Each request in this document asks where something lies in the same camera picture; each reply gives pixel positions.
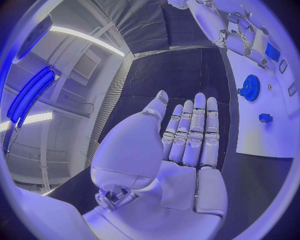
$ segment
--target ribbed metal edge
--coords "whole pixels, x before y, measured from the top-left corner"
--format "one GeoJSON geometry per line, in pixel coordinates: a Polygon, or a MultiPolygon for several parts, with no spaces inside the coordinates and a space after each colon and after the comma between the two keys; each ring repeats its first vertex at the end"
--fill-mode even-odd
{"type": "Polygon", "coordinates": [[[109,85],[91,132],[84,168],[88,168],[92,164],[94,154],[99,146],[98,139],[117,101],[120,98],[127,74],[134,59],[135,56],[129,52],[124,57],[123,62],[116,71],[114,78],[109,85]]]}

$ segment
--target air vent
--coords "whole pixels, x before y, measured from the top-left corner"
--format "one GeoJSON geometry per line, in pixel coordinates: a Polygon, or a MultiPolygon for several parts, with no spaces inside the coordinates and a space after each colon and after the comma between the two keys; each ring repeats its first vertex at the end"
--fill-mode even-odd
{"type": "Polygon", "coordinates": [[[90,79],[101,59],[91,50],[87,50],[78,60],[73,70],[86,79],[90,79]]]}

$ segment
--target robotic hand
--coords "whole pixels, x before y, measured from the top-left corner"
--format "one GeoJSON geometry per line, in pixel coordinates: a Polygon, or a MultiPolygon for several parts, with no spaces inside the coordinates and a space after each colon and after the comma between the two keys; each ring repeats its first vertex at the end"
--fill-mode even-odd
{"type": "Polygon", "coordinates": [[[161,90],[116,125],[95,153],[91,178],[100,188],[99,207],[85,220],[102,238],[113,225],[130,239],[211,239],[225,219],[227,193],[216,169],[217,101],[210,97],[206,110],[198,93],[194,104],[177,105],[161,139],[167,103],[161,90]],[[99,213],[103,219],[95,218],[99,213]]]}

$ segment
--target cable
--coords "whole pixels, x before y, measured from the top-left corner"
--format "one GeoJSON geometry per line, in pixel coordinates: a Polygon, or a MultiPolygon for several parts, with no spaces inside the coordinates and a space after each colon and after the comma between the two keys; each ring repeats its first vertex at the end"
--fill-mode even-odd
{"type": "Polygon", "coordinates": [[[12,141],[12,143],[11,143],[9,149],[8,149],[6,162],[9,161],[11,148],[12,148],[13,144],[15,143],[15,141],[16,141],[17,138],[18,138],[18,130],[17,130],[16,128],[14,128],[14,130],[16,131],[16,136],[15,136],[14,140],[12,141]]]}
{"type": "Polygon", "coordinates": [[[93,103],[91,103],[91,102],[81,102],[81,101],[77,101],[77,100],[75,100],[75,99],[73,99],[73,98],[71,98],[71,97],[69,97],[69,96],[67,96],[67,95],[64,95],[67,99],[70,99],[70,100],[72,100],[72,101],[74,101],[74,102],[76,102],[76,103],[79,103],[79,104],[89,104],[89,105],[91,105],[91,108],[92,108],[92,111],[90,112],[90,113],[88,113],[89,115],[90,114],[92,114],[93,112],[94,112],[94,104],[93,103]]]}

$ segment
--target blue light strip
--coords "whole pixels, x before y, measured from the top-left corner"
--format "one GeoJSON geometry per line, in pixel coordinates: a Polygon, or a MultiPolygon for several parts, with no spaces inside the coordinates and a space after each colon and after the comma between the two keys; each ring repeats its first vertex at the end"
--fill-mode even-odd
{"type": "Polygon", "coordinates": [[[23,96],[19,104],[16,106],[13,114],[10,117],[10,120],[13,123],[17,123],[24,108],[26,105],[32,100],[32,98],[37,94],[37,92],[42,88],[48,81],[50,81],[52,78],[55,77],[54,71],[50,70],[46,74],[44,74],[42,77],[36,81],[31,88],[26,92],[26,94],[23,96]]]}
{"type": "Polygon", "coordinates": [[[43,93],[55,82],[55,74],[35,93],[35,95],[27,103],[26,107],[23,109],[23,112],[20,115],[20,120],[17,123],[17,128],[20,129],[31,109],[34,107],[39,98],[43,93]]]}
{"type": "Polygon", "coordinates": [[[10,119],[13,113],[15,112],[17,106],[21,103],[22,99],[26,95],[26,93],[29,91],[29,89],[38,81],[40,78],[45,75],[47,72],[50,71],[50,67],[47,66],[44,69],[42,69],[37,75],[35,75],[26,85],[23,87],[23,89],[20,91],[20,93],[16,96],[14,101],[12,102],[8,112],[7,117],[10,119]]]}

